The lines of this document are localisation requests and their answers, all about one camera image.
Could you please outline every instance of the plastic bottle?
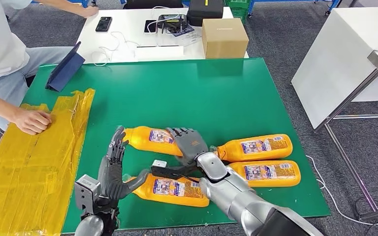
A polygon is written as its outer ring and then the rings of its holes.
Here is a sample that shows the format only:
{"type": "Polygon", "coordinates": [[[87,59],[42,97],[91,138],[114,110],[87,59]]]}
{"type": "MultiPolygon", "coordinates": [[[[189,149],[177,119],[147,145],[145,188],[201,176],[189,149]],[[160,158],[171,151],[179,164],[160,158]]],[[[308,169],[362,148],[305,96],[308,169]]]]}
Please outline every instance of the plastic bottle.
{"type": "Polygon", "coordinates": [[[129,140],[129,144],[138,150],[182,156],[182,152],[166,130],[139,126],[125,129],[125,133],[124,140],[129,140]]]}
{"type": "Polygon", "coordinates": [[[206,207],[209,199],[202,193],[199,183],[186,178],[178,180],[156,177],[149,174],[146,182],[133,191],[142,199],[185,205],[191,207],[206,207]]]}
{"type": "MultiPolygon", "coordinates": [[[[170,133],[162,129],[146,126],[125,129],[124,140],[129,140],[134,148],[164,154],[182,156],[170,133]]],[[[229,162],[278,159],[292,153],[292,142],[286,134],[273,134],[253,138],[238,139],[225,145],[214,147],[221,160],[229,162]]]]}
{"type": "Polygon", "coordinates": [[[229,164],[250,187],[290,187],[299,184],[298,164],[289,160],[234,162],[229,164]]]}
{"type": "Polygon", "coordinates": [[[229,162],[278,159],[289,156],[293,147],[286,134],[231,140],[217,147],[218,157],[229,162]]]}

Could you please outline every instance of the green table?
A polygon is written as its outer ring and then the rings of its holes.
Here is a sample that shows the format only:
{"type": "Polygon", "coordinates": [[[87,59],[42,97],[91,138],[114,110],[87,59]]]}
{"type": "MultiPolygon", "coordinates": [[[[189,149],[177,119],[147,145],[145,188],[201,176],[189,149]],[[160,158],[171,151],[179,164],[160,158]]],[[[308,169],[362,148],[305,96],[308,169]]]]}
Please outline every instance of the green table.
{"type": "MultiPolygon", "coordinates": [[[[286,159],[299,165],[302,180],[294,187],[257,188],[258,195],[305,217],[330,214],[262,58],[83,65],[60,93],[44,90],[53,68],[39,69],[24,102],[47,103],[52,109],[57,96],[74,90],[96,90],[76,179],[83,174],[97,177],[101,158],[118,125],[191,127],[208,145],[215,146],[233,139],[285,133],[293,142],[293,153],[286,159]]],[[[154,159],[178,165],[173,156],[129,146],[124,174],[136,176],[154,159]]],[[[213,203],[205,208],[178,206],[131,194],[120,201],[119,208],[124,230],[232,222],[213,203]]],[[[80,214],[73,193],[63,233],[75,231],[80,214]]]]}

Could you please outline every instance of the human hand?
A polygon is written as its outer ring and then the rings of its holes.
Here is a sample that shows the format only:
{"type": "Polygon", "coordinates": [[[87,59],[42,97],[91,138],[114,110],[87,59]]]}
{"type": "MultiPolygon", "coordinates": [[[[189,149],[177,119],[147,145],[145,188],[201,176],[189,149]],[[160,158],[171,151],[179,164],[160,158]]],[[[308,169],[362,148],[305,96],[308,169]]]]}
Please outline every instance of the human hand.
{"type": "Polygon", "coordinates": [[[99,8],[96,6],[88,6],[86,8],[82,8],[82,10],[79,12],[79,16],[82,16],[84,18],[91,17],[99,11],[99,8]]]}
{"type": "Polygon", "coordinates": [[[47,125],[51,123],[51,117],[45,111],[28,111],[19,108],[12,122],[23,132],[35,135],[47,129],[47,125]]]}

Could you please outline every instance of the black case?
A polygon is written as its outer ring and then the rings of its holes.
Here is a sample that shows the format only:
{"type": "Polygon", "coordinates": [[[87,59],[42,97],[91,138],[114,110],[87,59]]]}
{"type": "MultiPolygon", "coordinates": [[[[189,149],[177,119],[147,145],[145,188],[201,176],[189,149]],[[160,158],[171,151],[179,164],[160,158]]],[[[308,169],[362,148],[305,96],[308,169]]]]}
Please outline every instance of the black case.
{"type": "Polygon", "coordinates": [[[202,26],[203,19],[222,18],[222,0],[190,0],[188,21],[191,26],[202,26]]]}

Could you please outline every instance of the green crate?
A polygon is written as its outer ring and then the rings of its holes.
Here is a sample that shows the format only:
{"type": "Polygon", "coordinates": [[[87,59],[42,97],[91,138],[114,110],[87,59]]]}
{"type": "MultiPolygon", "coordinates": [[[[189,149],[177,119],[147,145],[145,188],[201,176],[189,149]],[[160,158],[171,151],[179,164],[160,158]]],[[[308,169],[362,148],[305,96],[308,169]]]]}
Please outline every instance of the green crate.
{"type": "Polygon", "coordinates": [[[249,12],[248,8],[240,8],[240,7],[233,7],[231,8],[231,12],[232,12],[232,15],[234,16],[234,18],[238,17],[241,19],[241,22],[243,22],[243,24],[246,23],[246,17],[247,17],[247,14],[249,12]]]}
{"type": "Polygon", "coordinates": [[[231,8],[244,8],[247,9],[250,5],[251,0],[225,0],[225,6],[231,8]]]}

